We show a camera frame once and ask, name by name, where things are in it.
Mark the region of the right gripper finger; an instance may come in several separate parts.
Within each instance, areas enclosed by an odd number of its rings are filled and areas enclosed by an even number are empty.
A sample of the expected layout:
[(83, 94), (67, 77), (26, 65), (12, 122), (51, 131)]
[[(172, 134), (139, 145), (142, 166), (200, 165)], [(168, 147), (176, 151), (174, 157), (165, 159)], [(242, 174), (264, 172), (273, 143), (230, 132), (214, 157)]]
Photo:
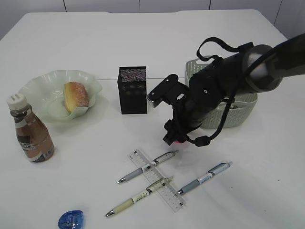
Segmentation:
[(166, 135), (163, 137), (163, 141), (167, 145), (171, 145), (173, 142), (175, 142), (179, 138), (179, 135), (175, 130), (169, 130), (167, 131)]

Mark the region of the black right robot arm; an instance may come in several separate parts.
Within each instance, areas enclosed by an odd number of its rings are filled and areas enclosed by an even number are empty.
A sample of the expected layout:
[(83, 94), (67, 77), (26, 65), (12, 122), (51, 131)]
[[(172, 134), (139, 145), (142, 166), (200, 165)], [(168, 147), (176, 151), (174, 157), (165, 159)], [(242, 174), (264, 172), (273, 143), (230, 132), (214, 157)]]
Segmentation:
[[(163, 82), (173, 80), (174, 83), (167, 91), (171, 96), (167, 102), (172, 105), (173, 118), (164, 125), (167, 133), (163, 140), (168, 145), (188, 141), (196, 146), (207, 146), (222, 131), (236, 95), (272, 91), (283, 78), (304, 72), (305, 36), (301, 34), (273, 48), (249, 43), (235, 55), (215, 58), (190, 78), (188, 86), (171, 74)], [(222, 100), (226, 106), (216, 131), (211, 136), (191, 139), (188, 133), (199, 128)]]

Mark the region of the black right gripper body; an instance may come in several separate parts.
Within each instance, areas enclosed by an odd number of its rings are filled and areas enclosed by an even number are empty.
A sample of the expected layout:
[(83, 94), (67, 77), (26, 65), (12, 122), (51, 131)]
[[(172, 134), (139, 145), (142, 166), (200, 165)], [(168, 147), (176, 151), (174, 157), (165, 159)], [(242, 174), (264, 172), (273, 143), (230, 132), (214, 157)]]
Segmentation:
[(173, 118), (164, 128), (169, 134), (187, 134), (202, 124), (204, 118), (213, 111), (225, 97), (214, 82), (164, 83), (163, 100), (173, 106)]

